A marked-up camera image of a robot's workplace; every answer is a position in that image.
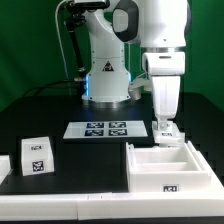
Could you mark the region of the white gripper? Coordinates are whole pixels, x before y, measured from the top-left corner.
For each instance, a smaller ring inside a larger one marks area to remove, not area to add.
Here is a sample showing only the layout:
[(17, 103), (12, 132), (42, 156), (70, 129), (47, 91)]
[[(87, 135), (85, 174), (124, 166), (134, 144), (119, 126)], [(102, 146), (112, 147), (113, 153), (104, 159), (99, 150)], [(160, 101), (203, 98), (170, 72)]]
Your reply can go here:
[(180, 76), (185, 73), (185, 53), (144, 53), (143, 70), (152, 82), (154, 113), (158, 119), (158, 129), (167, 129), (167, 120), (176, 116)]

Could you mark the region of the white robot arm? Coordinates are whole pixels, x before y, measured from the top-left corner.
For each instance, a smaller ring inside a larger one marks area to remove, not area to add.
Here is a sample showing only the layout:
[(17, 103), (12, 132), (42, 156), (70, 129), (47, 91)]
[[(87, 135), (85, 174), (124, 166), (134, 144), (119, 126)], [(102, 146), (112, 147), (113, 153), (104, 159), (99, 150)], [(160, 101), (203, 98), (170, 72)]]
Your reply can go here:
[[(188, 0), (65, 0), (72, 23), (85, 23), (91, 43), (90, 71), (82, 99), (115, 105), (153, 93), (156, 128), (165, 130), (177, 112), (180, 77), (185, 73)], [(124, 45), (139, 44), (146, 76), (132, 81), (125, 68)]]

